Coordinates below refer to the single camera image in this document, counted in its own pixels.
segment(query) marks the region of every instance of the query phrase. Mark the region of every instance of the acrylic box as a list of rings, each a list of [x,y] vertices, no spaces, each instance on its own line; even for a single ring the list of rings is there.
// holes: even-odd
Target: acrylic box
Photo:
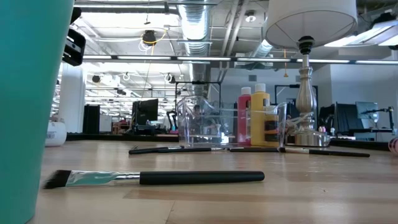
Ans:
[[[282,147],[286,107],[286,103],[281,103],[271,110],[238,110],[233,104],[218,105],[201,96],[188,96],[177,104],[178,138],[181,145],[188,147],[242,146],[238,138],[254,138],[253,147]],[[238,132],[238,120],[246,121],[244,136]]]

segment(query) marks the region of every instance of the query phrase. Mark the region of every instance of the wooden table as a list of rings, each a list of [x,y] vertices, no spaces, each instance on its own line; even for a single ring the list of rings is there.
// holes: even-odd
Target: wooden table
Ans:
[[[263,170],[263,182],[40,190],[30,223],[398,223],[398,156],[197,152],[128,156],[131,146],[72,141],[46,148],[42,181],[56,169]]]

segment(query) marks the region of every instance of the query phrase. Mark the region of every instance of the lamp shade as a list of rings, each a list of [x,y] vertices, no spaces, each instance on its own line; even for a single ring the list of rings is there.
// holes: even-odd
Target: lamp shade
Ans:
[[[355,0],[270,0],[266,40],[274,47],[297,49],[311,36],[314,47],[341,39],[356,30]]]

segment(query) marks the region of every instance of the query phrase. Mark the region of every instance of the brush handle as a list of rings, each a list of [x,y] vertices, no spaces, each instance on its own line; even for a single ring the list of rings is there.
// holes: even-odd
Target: brush handle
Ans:
[[[168,153],[168,152],[210,152],[210,147],[199,147],[199,148],[184,148],[184,149],[159,149],[157,152],[159,153]]]
[[[230,152],[279,152],[277,148],[231,148]]]
[[[148,149],[131,149],[129,150],[130,155],[135,155],[135,154],[147,154],[147,153],[155,153],[158,152],[159,150],[166,150],[169,149],[168,147],[157,147],[157,148],[148,148]]]
[[[142,185],[220,184],[264,180],[261,171],[141,172]]]
[[[358,153],[358,152],[338,152],[338,151],[323,151],[323,150],[315,150],[310,149],[310,154],[316,155],[328,155],[328,156],[352,156],[352,157],[370,157],[370,154],[367,153]]]

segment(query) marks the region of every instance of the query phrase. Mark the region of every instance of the teal tumbler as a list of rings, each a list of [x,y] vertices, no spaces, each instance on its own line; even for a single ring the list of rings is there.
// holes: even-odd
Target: teal tumbler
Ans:
[[[0,223],[26,223],[35,213],[44,141],[73,3],[0,3]]]

